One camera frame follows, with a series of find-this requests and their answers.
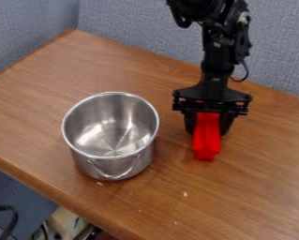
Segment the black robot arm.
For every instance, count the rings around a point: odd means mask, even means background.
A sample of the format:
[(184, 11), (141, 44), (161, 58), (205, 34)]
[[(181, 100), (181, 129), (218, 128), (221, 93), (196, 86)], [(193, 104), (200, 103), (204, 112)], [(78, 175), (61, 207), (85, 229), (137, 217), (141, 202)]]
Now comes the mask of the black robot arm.
[(194, 132), (200, 113), (217, 113), (220, 134), (226, 135), (236, 118), (249, 113), (252, 96), (230, 89), (238, 65), (250, 55), (250, 10), (246, 0), (168, 0), (172, 16), (182, 28), (202, 27), (204, 60), (198, 84), (173, 91), (173, 108), (185, 115), (186, 131)]

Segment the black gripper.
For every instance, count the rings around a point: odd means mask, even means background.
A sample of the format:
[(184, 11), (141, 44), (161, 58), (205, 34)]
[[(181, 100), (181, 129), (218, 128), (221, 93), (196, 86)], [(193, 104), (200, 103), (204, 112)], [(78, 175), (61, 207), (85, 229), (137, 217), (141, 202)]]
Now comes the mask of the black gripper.
[(205, 74), (201, 81), (190, 87), (173, 91), (172, 108), (185, 114), (185, 126), (189, 134), (194, 133), (197, 113), (222, 113), (220, 128), (226, 136), (236, 116), (248, 115), (252, 95), (229, 87), (229, 74)]

